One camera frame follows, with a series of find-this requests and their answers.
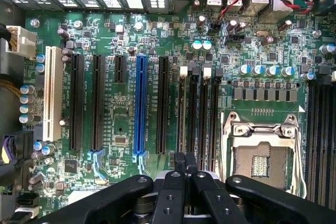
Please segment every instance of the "screw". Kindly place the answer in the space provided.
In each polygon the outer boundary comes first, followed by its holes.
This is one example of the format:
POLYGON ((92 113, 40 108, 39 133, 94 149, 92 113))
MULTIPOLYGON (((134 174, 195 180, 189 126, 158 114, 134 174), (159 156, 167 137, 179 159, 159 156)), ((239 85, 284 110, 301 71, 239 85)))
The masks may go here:
POLYGON ((147 181, 147 179, 144 178, 144 177, 141 177, 141 178, 138 179, 139 183, 145 183, 146 181, 147 181))
POLYGON ((206 176, 205 173, 197 173, 197 176, 200 177, 200 178, 204 178, 206 176))
POLYGON ((172 177, 180 177, 181 174, 179 174, 178 172, 173 172, 170 176, 172 177))
POLYGON ((237 178, 237 177, 234 177, 233 179, 232 179, 232 181, 234 182, 234 183, 241 183, 242 181, 241 181, 241 178, 237 178))

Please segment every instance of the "electrolytic capacitor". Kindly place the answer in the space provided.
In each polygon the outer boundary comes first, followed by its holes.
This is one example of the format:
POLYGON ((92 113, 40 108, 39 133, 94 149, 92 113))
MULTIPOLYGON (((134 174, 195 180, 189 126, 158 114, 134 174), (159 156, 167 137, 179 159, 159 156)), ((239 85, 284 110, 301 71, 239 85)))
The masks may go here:
POLYGON ((245 22, 239 22, 238 25, 235 27, 235 31, 238 33, 242 30, 244 30, 246 27, 246 23, 245 22))
POLYGON ((35 91, 35 87, 33 85, 23 85, 20 88, 21 94, 32 94, 35 91))
POLYGON ((28 191, 35 191, 35 190, 38 190, 38 189, 40 189, 42 186, 43 186, 43 182, 42 182, 42 181, 39 181, 39 182, 37 182, 37 183, 34 184, 34 185, 29 185, 29 186, 28 186, 28 191))
POLYGON ((46 60, 46 56, 44 54, 38 54, 36 56, 36 61, 38 63, 43 63, 43 62, 45 62, 45 60, 46 60))
POLYGON ((205 24, 205 16, 204 15, 199 15, 199 17, 197 18, 197 21, 196 21, 196 26, 198 27, 203 27, 204 24, 205 24))
POLYGON ((212 44, 208 40, 204 41, 203 44, 202 44, 202 48, 203 48, 204 51, 209 51, 211 49, 211 47, 212 47, 212 44))
POLYGON ((273 43, 274 38, 272 36, 267 36, 266 38, 262 39, 262 41, 260 42, 262 46, 266 46, 268 44, 273 43))
POLYGON ((33 103, 34 100, 35 97, 32 94, 23 94, 20 96, 20 103, 22 104, 33 103))
POLYGON ((43 173, 37 173, 29 179, 29 183, 33 185, 33 184, 36 184, 39 181, 42 181, 43 179, 44 179, 43 173))
POLYGON ((32 113, 34 111, 34 106, 32 104, 23 104, 20 106, 19 110, 22 114, 32 113))
POLYGON ((65 31, 64 29, 62 29, 62 28, 59 28, 57 30, 57 34, 59 36, 61 36, 63 39, 65 39, 65 40, 70 39, 70 34, 67 31, 65 31))
POLYGON ((46 145, 47 145, 47 142, 43 142, 43 141, 35 141, 34 144, 33 144, 33 149, 34 149, 35 151, 40 151, 40 150, 42 150, 42 148, 43 148, 44 146, 46 146, 46 145))
POLYGON ((38 159, 42 156, 43 156, 42 152, 33 152, 32 155, 31 155, 31 158, 32 159, 38 159))
POLYGON ((191 10, 193 10, 195 12, 199 9, 200 6, 201 6, 200 1, 199 0, 194 0, 193 4, 191 6, 191 10))
POLYGON ((276 66, 267 67, 265 74, 267 76, 275 76, 277 74, 278 68, 276 66))
POLYGON ((226 26, 226 30, 228 32, 233 31, 233 29, 235 29, 236 26, 237 26, 237 21, 235 21, 234 19, 230 20, 226 26))
POLYGON ((281 70, 281 75, 284 77, 291 76, 294 74, 294 69, 292 67, 285 67, 281 70))
POLYGON ((313 73, 303 73, 300 78, 302 80, 305 80, 305 81, 310 81, 310 80, 313 80, 315 78, 315 74, 313 73))
POLYGON ((255 65, 251 68, 251 74, 257 76, 259 74, 262 74, 264 72, 264 67, 262 65, 255 65))
POLYGON ((246 64, 241 65, 238 68, 238 73, 240 73, 240 74, 247 74, 247 73, 249 73, 249 69, 250 69, 250 67, 248 65, 246 65, 246 64))
POLYGON ((38 73, 44 73, 45 66, 44 66, 44 64, 39 63, 39 64, 36 65, 35 69, 38 73))
POLYGON ((287 30, 288 28, 291 28, 292 26, 292 21, 290 21, 289 19, 288 20, 285 20, 283 23, 281 23, 279 26, 278 26, 278 30, 279 31, 284 31, 284 30, 287 30))
POLYGON ((192 44, 192 48, 195 51, 198 51, 202 48, 202 43, 199 40, 195 40, 194 43, 192 44))
POLYGON ((33 114, 24 114, 19 117, 20 123, 31 123, 34 120, 33 114))
POLYGON ((74 53, 73 53, 73 50, 71 50, 71 49, 68 49, 68 48, 62 48, 62 50, 61 50, 61 54, 63 54, 63 55, 67 55, 67 56, 71 56, 71 55, 73 55, 74 53))
POLYGON ((320 46, 320 53, 323 55, 336 54, 336 47, 333 44, 320 46))
POLYGON ((54 153, 55 146, 53 144, 48 144, 47 146, 44 146, 41 150, 43 155, 50 155, 54 153))

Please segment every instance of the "white pci slot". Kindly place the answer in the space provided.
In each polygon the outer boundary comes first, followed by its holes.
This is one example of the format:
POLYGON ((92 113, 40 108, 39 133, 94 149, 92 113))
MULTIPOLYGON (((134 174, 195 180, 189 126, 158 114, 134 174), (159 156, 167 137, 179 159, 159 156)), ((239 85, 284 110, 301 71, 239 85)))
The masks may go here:
POLYGON ((61 138, 63 62, 61 49, 46 47, 43 141, 56 141, 61 138))

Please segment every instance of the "blue pcie slot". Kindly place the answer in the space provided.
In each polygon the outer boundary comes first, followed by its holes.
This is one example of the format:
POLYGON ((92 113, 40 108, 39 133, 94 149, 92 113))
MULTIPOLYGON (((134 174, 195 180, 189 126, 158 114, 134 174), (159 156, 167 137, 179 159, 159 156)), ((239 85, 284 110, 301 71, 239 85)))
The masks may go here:
POLYGON ((143 155, 146 126, 148 58, 145 55, 139 55, 136 60, 137 76, 135 79, 133 155, 143 155))

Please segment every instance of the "screw hole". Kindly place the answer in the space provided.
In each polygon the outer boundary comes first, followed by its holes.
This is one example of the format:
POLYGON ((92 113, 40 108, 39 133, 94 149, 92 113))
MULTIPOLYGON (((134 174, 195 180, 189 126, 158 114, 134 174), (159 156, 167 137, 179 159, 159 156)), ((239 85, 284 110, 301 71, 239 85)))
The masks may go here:
POLYGON ((164 210, 163 210, 163 212, 166 214, 166 215, 170 215, 171 213, 172 213, 172 209, 171 208, 165 208, 164 210))

